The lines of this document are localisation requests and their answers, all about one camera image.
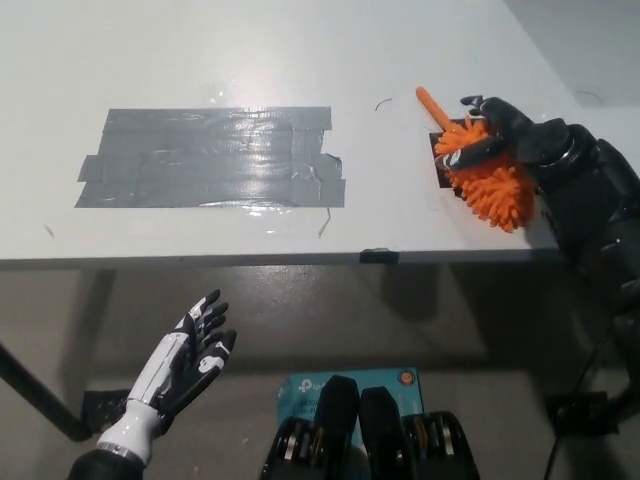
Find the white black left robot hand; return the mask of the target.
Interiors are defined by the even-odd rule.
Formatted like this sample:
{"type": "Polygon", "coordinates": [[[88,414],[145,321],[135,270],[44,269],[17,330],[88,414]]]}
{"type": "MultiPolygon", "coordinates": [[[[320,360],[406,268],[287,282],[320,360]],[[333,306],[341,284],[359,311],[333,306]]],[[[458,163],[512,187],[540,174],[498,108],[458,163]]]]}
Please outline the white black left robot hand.
{"type": "Polygon", "coordinates": [[[125,421],[148,415],[150,431],[163,434],[219,376],[237,338],[223,328],[229,305],[220,296],[216,289],[202,297],[161,339],[128,395],[125,421]]]}

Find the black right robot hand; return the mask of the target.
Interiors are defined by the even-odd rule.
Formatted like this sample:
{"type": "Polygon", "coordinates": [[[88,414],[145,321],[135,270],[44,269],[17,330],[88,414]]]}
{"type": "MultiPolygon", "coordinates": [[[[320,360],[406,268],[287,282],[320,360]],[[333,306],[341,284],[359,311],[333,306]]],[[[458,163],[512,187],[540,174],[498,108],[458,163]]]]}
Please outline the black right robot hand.
{"type": "Polygon", "coordinates": [[[536,123],[499,97],[471,95],[461,103],[469,108],[469,114],[485,121],[488,136],[454,147],[452,153],[440,153],[436,164],[443,170],[480,167],[502,154],[514,155],[523,164],[548,164],[573,142],[569,126],[561,118],[536,123]]]}

